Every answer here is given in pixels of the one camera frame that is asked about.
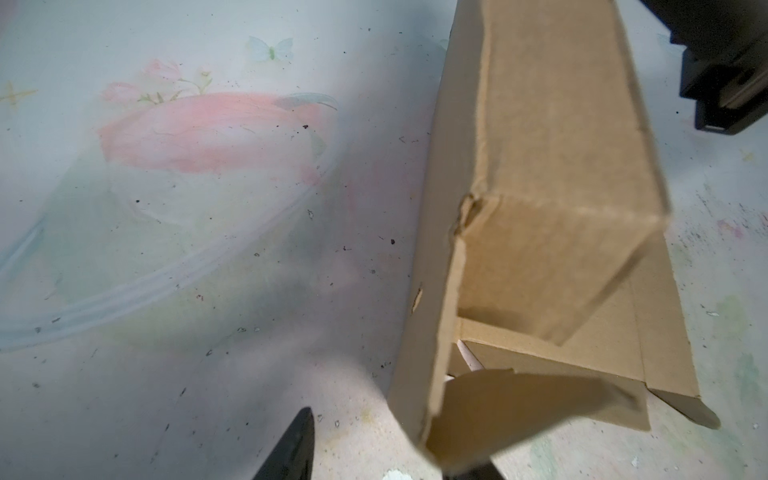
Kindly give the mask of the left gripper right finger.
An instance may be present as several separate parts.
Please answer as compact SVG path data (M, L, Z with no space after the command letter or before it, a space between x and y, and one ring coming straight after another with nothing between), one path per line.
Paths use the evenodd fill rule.
M443 480L505 480L498 468L487 461L459 473L443 473Z

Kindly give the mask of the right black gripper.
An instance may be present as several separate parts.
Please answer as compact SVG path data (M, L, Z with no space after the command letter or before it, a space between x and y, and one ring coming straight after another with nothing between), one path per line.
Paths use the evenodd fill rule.
M685 47L679 95L695 102L695 128L736 135L767 114L767 3L666 1L643 5Z

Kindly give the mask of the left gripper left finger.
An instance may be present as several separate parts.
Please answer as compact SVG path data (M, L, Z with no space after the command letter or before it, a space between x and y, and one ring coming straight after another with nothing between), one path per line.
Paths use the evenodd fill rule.
M310 480L315 450L315 421L302 408L261 465L253 480Z

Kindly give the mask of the brown cardboard box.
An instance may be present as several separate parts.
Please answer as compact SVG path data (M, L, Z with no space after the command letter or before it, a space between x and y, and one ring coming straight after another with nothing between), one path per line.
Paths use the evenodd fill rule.
M388 405L461 474L573 417L703 402L670 203L612 1L461 1Z

